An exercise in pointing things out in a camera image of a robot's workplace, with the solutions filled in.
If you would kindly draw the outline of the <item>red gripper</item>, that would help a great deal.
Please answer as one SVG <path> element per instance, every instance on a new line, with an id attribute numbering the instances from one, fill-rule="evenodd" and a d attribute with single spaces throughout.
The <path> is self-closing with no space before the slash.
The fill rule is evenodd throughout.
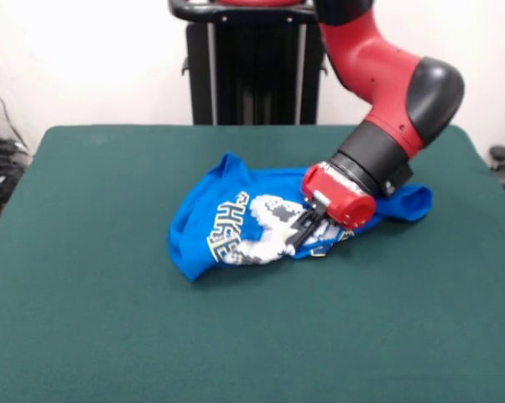
<path id="1" fill-rule="evenodd" d="M 374 216 L 375 199 L 328 162 L 312 165 L 301 191 L 313 209 L 303 210 L 293 222 L 286 244 L 299 250 L 321 225 L 325 216 L 344 228 L 361 228 Z"/>

